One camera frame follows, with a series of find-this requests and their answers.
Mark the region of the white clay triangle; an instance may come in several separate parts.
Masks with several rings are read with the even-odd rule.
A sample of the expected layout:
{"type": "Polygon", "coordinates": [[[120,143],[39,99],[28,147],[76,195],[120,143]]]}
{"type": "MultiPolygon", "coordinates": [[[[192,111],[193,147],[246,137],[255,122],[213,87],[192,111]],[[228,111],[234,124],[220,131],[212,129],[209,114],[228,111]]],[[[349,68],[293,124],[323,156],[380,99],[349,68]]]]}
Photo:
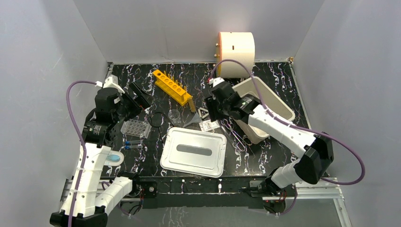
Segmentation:
{"type": "Polygon", "coordinates": [[[209,116],[209,111],[203,107],[198,108],[198,115],[201,119],[205,119],[209,116]]]}

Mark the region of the test tube brush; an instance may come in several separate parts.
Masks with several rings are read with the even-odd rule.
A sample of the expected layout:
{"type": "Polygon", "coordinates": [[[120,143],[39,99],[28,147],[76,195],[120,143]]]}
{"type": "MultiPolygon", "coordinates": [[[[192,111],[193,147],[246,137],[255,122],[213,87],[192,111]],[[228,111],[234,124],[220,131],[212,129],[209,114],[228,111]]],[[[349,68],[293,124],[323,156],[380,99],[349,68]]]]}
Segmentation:
{"type": "Polygon", "coordinates": [[[196,112],[196,106],[195,106],[194,101],[192,99],[188,100],[188,105],[190,107],[190,111],[192,113],[195,113],[196,112]]]}

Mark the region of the clear plastic funnel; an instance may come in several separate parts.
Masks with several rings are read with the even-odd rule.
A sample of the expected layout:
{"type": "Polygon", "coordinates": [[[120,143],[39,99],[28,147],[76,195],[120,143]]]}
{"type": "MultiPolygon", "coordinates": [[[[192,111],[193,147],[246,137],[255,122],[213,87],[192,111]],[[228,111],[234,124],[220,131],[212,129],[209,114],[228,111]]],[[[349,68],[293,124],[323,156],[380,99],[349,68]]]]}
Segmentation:
{"type": "Polygon", "coordinates": [[[199,116],[198,113],[195,113],[195,115],[193,116],[193,118],[192,118],[189,122],[185,123],[183,127],[186,128],[187,126],[189,126],[189,125],[191,125],[191,124],[200,123],[200,122],[202,122],[201,117],[199,116]]]}

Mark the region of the yellow test tube rack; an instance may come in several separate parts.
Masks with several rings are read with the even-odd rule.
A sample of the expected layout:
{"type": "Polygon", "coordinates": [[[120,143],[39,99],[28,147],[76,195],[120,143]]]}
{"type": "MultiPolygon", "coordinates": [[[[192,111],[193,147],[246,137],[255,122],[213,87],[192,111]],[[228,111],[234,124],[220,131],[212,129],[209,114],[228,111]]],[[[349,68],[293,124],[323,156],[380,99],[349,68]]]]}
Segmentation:
{"type": "Polygon", "coordinates": [[[192,99],[192,96],[187,92],[186,88],[177,84],[168,75],[160,70],[155,70],[152,74],[156,77],[155,85],[167,93],[181,106],[184,106],[192,99]]]}

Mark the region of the small clear beaker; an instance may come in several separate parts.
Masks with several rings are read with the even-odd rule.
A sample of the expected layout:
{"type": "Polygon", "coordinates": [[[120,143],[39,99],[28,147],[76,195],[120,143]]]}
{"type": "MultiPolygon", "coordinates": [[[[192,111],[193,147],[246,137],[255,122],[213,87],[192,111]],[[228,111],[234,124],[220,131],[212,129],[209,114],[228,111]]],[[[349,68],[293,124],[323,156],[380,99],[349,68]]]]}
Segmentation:
{"type": "Polygon", "coordinates": [[[172,124],[174,125],[180,124],[181,116],[180,112],[177,109],[170,110],[167,116],[172,124]]]}

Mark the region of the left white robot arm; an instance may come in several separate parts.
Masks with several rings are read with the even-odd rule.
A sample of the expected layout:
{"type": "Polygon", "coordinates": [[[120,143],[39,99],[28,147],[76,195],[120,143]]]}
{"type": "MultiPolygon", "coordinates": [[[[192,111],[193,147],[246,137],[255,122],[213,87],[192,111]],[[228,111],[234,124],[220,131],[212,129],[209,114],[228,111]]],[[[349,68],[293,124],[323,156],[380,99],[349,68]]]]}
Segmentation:
{"type": "Polygon", "coordinates": [[[145,189],[138,174],[127,171],[120,171],[101,194],[97,190],[106,158],[112,151],[110,143],[115,126],[138,116],[150,107],[150,103],[146,99],[148,94],[134,82],[129,88],[135,97],[116,84],[93,82],[100,89],[95,96],[95,107],[86,116],[80,131],[70,104],[70,90],[76,84],[73,82],[68,87],[66,102],[78,133],[80,155],[67,197],[60,210],[51,214],[50,224],[55,227],[105,227],[110,212],[121,199],[144,196],[145,189]]]}

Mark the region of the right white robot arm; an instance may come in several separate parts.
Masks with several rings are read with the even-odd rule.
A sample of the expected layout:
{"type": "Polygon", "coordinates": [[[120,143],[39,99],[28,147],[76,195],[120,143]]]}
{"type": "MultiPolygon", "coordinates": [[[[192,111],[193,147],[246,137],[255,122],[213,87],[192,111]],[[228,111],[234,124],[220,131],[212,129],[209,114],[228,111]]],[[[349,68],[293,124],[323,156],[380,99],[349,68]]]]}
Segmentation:
{"type": "Polygon", "coordinates": [[[231,84],[221,78],[209,81],[211,96],[205,98],[212,121],[232,118],[258,128],[289,148],[297,160],[274,169],[259,191],[280,195],[290,184],[307,182],[317,184],[333,162],[332,143],[321,135],[300,130],[265,108],[253,95],[240,96],[231,84]]]}

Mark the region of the small clear plastic bag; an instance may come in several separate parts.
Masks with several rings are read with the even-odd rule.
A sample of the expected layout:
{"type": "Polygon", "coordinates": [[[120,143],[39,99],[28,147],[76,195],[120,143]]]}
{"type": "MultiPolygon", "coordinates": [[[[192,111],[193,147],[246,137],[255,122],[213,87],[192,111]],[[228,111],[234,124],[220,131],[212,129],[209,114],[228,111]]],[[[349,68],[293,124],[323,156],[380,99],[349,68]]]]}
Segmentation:
{"type": "Polygon", "coordinates": [[[211,120],[202,121],[199,123],[200,129],[204,132],[212,131],[220,128],[218,121],[212,122],[211,120]]]}

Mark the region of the clear well plate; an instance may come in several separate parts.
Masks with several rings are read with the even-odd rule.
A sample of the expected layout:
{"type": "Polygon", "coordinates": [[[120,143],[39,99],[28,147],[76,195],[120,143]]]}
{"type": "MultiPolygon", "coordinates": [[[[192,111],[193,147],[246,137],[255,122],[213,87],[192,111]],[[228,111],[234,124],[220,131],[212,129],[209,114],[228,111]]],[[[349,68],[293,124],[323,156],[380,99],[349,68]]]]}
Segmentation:
{"type": "Polygon", "coordinates": [[[125,121],[121,127],[121,133],[129,136],[147,139],[151,126],[148,122],[131,119],[125,121]]]}

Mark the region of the metal crucible tongs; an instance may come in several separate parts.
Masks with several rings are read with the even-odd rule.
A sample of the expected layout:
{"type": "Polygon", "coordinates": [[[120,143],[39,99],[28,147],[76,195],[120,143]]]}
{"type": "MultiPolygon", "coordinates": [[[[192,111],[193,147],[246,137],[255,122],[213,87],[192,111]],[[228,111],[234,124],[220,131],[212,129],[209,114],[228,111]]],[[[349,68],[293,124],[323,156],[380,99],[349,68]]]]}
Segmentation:
{"type": "Polygon", "coordinates": [[[228,137],[231,145],[240,152],[246,152],[250,143],[247,143],[238,132],[235,131],[233,125],[227,120],[219,121],[223,133],[228,137]]]}

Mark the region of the blue capped tube upper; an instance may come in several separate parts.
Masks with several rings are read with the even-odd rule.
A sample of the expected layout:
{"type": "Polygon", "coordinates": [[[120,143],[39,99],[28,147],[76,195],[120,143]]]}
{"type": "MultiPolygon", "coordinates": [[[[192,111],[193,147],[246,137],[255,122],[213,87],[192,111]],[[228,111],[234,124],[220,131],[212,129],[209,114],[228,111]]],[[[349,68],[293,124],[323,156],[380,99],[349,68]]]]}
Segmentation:
{"type": "Polygon", "coordinates": [[[137,144],[141,144],[142,141],[141,140],[130,140],[130,141],[125,141],[125,145],[137,145],[137,144]]]}

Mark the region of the blue capped tube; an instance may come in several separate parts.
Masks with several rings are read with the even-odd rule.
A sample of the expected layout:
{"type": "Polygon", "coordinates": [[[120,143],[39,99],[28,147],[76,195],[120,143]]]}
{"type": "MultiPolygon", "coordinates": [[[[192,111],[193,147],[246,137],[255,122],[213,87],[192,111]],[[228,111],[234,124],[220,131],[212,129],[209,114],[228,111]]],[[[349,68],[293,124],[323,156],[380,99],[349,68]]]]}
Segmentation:
{"type": "Polygon", "coordinates": [[[142,141],[141,140],[130,140],[130,141],[125,141],[125,145],[137,145],[137,144],[141,144],[142,141]]]}
{"type": "Polygon", "coordinates": [[[124,147],[125,149],[138,149],[138,148],[142,148],[141,144],[136,144],[136,145],[127,145],[124,147]]]}

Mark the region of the blue capped tube lower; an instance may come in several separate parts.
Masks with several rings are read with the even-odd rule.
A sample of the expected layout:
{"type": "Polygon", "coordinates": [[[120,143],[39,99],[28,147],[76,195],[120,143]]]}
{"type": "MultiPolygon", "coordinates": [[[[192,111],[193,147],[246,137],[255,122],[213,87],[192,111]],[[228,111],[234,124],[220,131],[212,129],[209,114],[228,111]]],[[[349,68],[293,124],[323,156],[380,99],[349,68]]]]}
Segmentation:
{"type": "Polygon", "coordinates": [[[142,148],[141,144],[136,144],[136,145],[127,145],[124,147],[125,149],[138,149],[138,148],[142,148]]]}

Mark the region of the white bin lid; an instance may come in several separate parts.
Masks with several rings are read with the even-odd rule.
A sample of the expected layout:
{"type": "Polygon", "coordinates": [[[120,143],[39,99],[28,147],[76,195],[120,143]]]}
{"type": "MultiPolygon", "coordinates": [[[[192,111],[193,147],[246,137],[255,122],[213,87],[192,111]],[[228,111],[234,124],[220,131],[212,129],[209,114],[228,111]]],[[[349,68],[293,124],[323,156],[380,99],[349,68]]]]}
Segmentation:
{"type": "Polygon", "coordinates": [[[166,170],[219,178],[226,146],[222,134],[173,127],[167,133],[160,165],[166,170]]]}

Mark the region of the blue petri dish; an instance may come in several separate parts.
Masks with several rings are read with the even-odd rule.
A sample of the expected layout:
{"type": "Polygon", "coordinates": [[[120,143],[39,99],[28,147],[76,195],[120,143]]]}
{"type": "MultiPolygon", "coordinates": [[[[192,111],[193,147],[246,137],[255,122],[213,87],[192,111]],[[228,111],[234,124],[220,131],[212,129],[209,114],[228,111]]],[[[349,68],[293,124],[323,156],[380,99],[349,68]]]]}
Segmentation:
{"type": "Polygon", "coordinates": [[[106,157],[105,166],[120,166],[124,161],[123,153],[119,151],[111,151],[106,157]]]}

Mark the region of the cream cylindrical device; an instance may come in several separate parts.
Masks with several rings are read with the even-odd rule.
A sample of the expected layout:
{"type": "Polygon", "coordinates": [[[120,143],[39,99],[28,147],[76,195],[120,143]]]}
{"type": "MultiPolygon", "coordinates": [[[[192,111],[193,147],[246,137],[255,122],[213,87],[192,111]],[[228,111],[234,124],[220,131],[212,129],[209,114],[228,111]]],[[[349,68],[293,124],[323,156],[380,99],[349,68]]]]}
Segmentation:
{"type": "Polygon", "coordinates": [[[225,61],[217,68],[217,75],[225,79],[248,78],[255,60],[255,42],[251,32],[219,32],[216,43],[217,62],[232,59],[242,63],[225,61]]]}

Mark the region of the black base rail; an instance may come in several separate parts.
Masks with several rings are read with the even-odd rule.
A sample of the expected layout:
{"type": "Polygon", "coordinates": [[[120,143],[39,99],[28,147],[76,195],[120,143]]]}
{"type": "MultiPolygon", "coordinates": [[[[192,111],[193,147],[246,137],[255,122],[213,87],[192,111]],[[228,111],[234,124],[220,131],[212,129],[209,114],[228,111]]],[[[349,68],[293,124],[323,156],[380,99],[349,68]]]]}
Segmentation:
{"type": "Polygon", "coordinates": [[[264,176],[222,178],[203,177],[150,177],[140,176],[134,184],[144,190],[144,208],[170,207],[248,207],[263,209],[267,206],[282,211],[295,196],[293,186],[277,195],[245,192],[257,187],[264,176]]]}

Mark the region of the aluminium frame rail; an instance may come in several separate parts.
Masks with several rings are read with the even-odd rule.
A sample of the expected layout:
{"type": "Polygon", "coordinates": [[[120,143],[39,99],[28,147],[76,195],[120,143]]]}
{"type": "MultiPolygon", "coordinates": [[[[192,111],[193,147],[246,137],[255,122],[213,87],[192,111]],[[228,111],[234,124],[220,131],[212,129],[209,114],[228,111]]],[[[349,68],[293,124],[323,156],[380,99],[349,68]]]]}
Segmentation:
{"type": "MultiPolygon", "coordinates": [[[[141,183],[153,183],[157,185],[152,198],[159,199],[162,195],[234,195],[240,194],[242,189],[249,185],[256,177],[224,177],[219,179],[206,179],[194,177],[148,177],[142,178],[141,183]]],[[[286,196],[263,196],[264,200],[292,199],[297,191],[299,199],[343,199],[343,193],[338,184],[320,181],[317,184],[296,183],[285,189],[286,196]]]]}

